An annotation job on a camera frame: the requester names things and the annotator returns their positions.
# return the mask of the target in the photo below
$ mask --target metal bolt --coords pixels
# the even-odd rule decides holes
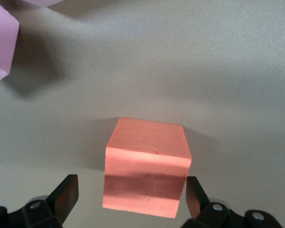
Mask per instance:
[[[217,203],[213,204],[212,207],[213,207],[214,210],[217,210],[217,211],[222,211],[223,210],[223,207],[221,205],[217,204]]]
[[[264,216],[259,212],[253,212],[252,216],[257,220],[264,220],[265,219]]]
[[[29,208],[31,208],[31,209],[37,208],[40,206],[40,204],[41,204],[41,201],[37,201],[37,202],[33,203]]]

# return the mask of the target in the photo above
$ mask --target cube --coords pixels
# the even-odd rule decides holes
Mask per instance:
[[[120,118],[105,150],[103,208],[175,218],[191,160],[181,125]]]
[[[0,5],[0,79],[10,73],[19,22]]]
[[[55,5],[63,0],[24,0],[24,1],[27,1],[29,3],[32,3],[38,6],[48,7],[48,6]]]

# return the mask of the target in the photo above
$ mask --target salmon-colored block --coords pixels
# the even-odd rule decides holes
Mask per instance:
[[[105,150],[103,207],[175,218],[190,165],[181,125],[120,118]]]

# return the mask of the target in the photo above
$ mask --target gray surface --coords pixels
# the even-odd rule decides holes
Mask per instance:
[[[179,227],[102,209],[117,117],[182,124],[210,197],[285,227],[285,1],[0,0],[19,21],[0,81],[0,205],[16,210],[69,173],[65,228]]]

